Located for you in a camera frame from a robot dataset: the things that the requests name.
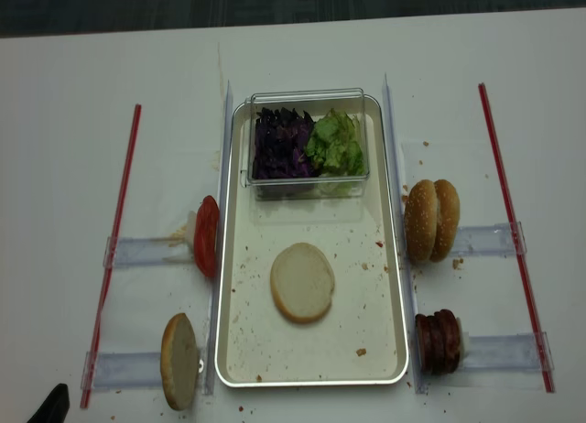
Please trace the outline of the green lettuce in container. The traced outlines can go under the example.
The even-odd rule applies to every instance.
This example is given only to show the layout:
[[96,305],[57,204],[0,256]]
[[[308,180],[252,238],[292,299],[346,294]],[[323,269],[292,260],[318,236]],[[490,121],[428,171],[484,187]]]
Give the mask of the green lettuce in container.
[[313,128],[305,153],[321,176],[362,176],[364,154],[358,140],[359,121],[330,109]]

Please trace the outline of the red tomato slice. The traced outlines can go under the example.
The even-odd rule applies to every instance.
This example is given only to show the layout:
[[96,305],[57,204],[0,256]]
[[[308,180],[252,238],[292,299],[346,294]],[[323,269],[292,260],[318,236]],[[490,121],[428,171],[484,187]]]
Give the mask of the red tomato slice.
[[213,196],[206,196],[196,214],[193,235],[194,259],[203,275],[214,279],[216,271],[216,234],[219,207]]

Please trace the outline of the stack of meat patties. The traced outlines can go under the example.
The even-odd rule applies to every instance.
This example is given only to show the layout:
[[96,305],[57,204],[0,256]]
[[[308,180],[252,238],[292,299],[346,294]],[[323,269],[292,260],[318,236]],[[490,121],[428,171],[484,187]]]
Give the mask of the stack of meat patties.
[[415,316],[418,355],[423,374],[454,373],[463,356],[461,325],[453,312],[441,309],[433,315]]

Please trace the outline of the clear plastic salad container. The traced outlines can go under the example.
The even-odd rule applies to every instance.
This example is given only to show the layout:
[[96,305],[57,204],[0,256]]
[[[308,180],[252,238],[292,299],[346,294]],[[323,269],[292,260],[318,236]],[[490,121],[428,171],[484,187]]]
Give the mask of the clear plastic salad container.
[[[365,95],[360,88],[311,90],[299,92],[255,93],[246,99],[244,141],[241,149],[240,176],[244,186],[253,190],[260,200],[325,199],[353,197],[362,193],[370,176],[366,134]],[[321,176],[304,179],[254,179],[255,120],[262,108],[285,107],[299,114],[307,112],[314,125],[330,109],[346,112],[359,121],[358,140],[364,154],[365,174],[362,176]]]

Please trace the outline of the shredded purple cabbage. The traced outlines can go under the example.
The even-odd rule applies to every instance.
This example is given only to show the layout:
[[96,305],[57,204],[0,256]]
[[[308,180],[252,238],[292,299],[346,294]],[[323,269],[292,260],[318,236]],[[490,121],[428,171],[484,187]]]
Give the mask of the shredded purple cabbage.
[[310,114],[262,108],[255,120],[254,179],[304,179],[319,175],[306,154],[313,133]]

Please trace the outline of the bun bottom on tray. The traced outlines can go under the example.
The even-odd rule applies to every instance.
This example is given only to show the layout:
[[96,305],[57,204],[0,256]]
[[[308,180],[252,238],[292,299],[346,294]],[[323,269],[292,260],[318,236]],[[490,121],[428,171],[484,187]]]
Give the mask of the bun bottom on tray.
[[296,243],[280,252],[270,271],[271,295],[277,309],[295,323],[311,323],[329,310],[335,275],[316,246]]

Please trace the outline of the white rectangular metal tray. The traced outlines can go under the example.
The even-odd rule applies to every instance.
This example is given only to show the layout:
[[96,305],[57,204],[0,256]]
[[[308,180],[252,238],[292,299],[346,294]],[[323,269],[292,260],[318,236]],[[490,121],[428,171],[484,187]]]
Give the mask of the white rectangular metal tray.
[[[222,153],[217,374],[230,387],[393,384],[408,366],[408,338],[381,106],[368,95],[303,96],[297,107],[357,114],[370,175],[357,197],[261,201],[246,182],[251,105],[233,111]],[[269,282],[277,255],[298,242],[317,246],[334,273],[331,307],[309,324],[278,310]]]

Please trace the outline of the white onion slice left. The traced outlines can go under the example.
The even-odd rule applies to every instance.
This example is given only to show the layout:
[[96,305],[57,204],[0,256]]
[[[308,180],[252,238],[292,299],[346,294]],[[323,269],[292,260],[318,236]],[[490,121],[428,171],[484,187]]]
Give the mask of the white onion slice left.
[[184,240],[190,249],[194,248],[194,236],[196,231],[197,213],[189,211],[188,220],[184,230]]

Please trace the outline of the sesame bun left of pair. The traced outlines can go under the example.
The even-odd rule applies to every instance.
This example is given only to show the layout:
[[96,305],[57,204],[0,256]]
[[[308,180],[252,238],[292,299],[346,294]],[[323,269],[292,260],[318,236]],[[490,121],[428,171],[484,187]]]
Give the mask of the sesame bun left of pair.
[[438,228],[439,200],[431,180],[419,181],[409,192],[404,214],[407,254],[412,262],[427,261]]

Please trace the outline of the sesame bun of pair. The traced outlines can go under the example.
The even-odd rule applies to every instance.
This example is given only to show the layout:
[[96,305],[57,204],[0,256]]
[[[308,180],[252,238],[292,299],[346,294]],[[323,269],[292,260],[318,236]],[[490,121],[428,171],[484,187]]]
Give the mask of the sesame bun of pair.
[[404,214],[407,254],[412,262],[427,261],[438,228],[439,200],[431,180],[419,181],[409,192]]
[[445,179],[434,182],[438,199],[437,230],[430,260],[445,259],[454,244],[460,221],[460,198],[455,187]]

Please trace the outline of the sesame bun right of pair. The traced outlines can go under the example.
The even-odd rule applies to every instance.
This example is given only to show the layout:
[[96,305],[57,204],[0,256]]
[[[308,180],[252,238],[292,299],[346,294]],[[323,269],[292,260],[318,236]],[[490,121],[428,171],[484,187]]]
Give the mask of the sesame bun right of pair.
[[455,187],[445,179],[434,182],[438,199],[437,230],[430,260],[445,259],[454,244],[460,221],[460,198]]

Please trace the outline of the upper left clear holder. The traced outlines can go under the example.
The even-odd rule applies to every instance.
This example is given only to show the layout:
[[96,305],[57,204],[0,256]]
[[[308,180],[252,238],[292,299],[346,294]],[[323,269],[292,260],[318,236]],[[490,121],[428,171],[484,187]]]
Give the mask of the upper left clear holder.
[[109,237],[104,251],[106,269],[132,266],[190,265],[193,253],[179,237]]

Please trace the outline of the clear holder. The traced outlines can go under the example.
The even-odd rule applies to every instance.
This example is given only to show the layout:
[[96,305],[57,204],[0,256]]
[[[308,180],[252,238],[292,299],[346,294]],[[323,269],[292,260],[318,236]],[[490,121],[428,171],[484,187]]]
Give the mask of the clear holder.
[[87,352],[81,390],[160,388],[159,352]]
[[[553,363],[546,337],[549,361]],[[514,335],[470,336],[468,355],[459,365],[463,371],[538,372],[541,363],[533,332]]]
[[524,255],[525,236],[520,222],[458,228],[449,257]]
[[109,237],[104,251],[106,269],[132,266],[190,265],[193,253],[179,237]]

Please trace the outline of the right clear acrylic rail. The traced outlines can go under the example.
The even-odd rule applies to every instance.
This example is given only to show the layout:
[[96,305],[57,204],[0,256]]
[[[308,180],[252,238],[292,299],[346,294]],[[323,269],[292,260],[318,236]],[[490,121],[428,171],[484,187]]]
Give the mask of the right clear acrylic rail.
[[401,180],[402,161],[397,143],[392,91],[388,84],[387,74],[385,74],[383,78],[382,94],[385,119],[385,152],[387,157],[387,172],[390,180],[389,187],[398,256],[398,274],[400,277],[404,301],[407,350],[410,358],[409,373],[413,377],[412,385],[414,392],[418,395],[425,395],[428,392],[428,387],[426,386],[425,379],[421,373],[421,362],[418,353],[418,339],[415,323],[415,317],[418,313],[417,298],[414,296],[412,287],[411,268],[407,258],[407,244],[404,232],[404,205],[402,201],[403,182]]

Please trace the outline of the left clear acrylic rail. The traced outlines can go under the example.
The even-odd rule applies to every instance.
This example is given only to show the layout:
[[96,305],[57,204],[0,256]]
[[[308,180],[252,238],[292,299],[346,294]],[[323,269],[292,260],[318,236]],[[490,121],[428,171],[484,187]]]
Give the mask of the left clear acrylic rail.
[[205,364],[205,382],[203,393],[206,396],[212,396],[215,383],[215,366],[214,355],[217,344],[218,321],[219,321],[219,304],[222,283],[222,261],[223,246],[225,237],[225,220],[227,195],[229,188],[230,162],[233,138],[233,92],[231,83],[227,82],[226,95],[223,107],[223,134],[222,149],[220,152],[220,179],[217,203],[219,206],[219,220],[217,223],[216,234],[216,277],[212,283],[211,304],[210,304],[210,329],[207,342],[207,362]]

